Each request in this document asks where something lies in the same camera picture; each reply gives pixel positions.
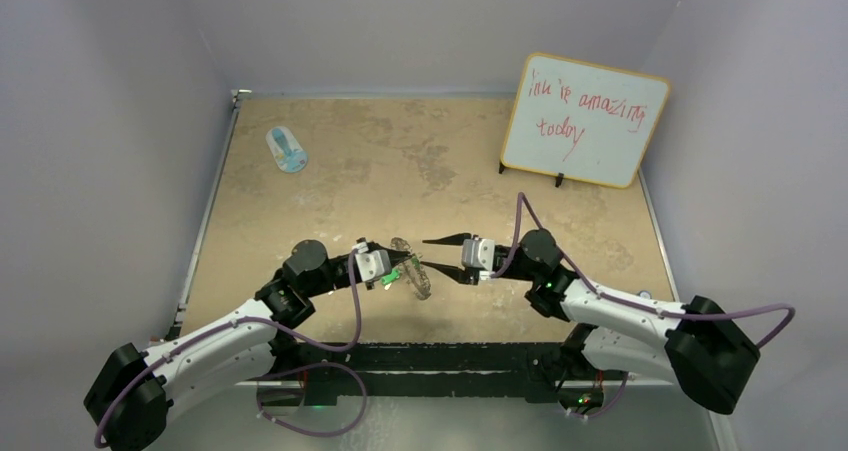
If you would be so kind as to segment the metal disc with keyrings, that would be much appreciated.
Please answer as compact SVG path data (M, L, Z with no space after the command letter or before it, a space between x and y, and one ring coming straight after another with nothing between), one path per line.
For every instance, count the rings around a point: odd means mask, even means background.
M391 248L394 249L411 249L410 243L401 238L401 237L393 237L391 239ZM412 264L410 263L409 267L410 274L408 275L406 281L413 287L414 294L417 299L424 301L431 297L431 283L425 272L424 267L420 271L417 271Z

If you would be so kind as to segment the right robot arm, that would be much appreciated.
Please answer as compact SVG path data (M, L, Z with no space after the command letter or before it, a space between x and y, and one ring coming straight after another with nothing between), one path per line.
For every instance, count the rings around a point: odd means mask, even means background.
M433 269L460 284L527 281L525 298L534 310L574 323L572 344L561 352L573 377L596 369L636 373L676 384L703 408L730 415L760 359L759 347L714 301L655 300L592 281L547 230L531 230L513 246L470 233L434 242L460 247L461 264Z

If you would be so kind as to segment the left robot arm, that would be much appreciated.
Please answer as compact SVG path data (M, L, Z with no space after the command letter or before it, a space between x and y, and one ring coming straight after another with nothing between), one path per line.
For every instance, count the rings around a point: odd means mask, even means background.
M178 415L232 384L289 378L298 366L292 347L301 342L330 352L351 349L296 332L315 311L312 298L372 287L412 257L361 238L349 253L331 258L321 242L303 240L268 283L224 317L145 350L131 343L116 348L83 401L97 426L95 447L142 450Z

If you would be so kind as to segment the black base beam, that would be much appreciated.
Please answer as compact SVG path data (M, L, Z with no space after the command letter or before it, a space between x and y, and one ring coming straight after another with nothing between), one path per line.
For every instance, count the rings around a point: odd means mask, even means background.
M599 405L604 383L618 370L599 371L574 347L559 342L365 343L346 353L305 344L274 357L270 374L308 406L336 405L342 396L522 398L532 404Z

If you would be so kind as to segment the blue white blister package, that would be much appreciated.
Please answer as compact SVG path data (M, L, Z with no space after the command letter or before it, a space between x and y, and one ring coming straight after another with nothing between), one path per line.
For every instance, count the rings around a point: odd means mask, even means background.
M308 154L285 126L277 126L266 133L266 143L280 171L298 173L306 167Z

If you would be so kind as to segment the whiteboard with yellow frame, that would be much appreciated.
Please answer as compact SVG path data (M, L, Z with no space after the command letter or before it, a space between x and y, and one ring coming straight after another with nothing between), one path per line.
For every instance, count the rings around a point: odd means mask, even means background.
M671 90L662 77L533 53L524 64L499 162L556 179L627 188Z

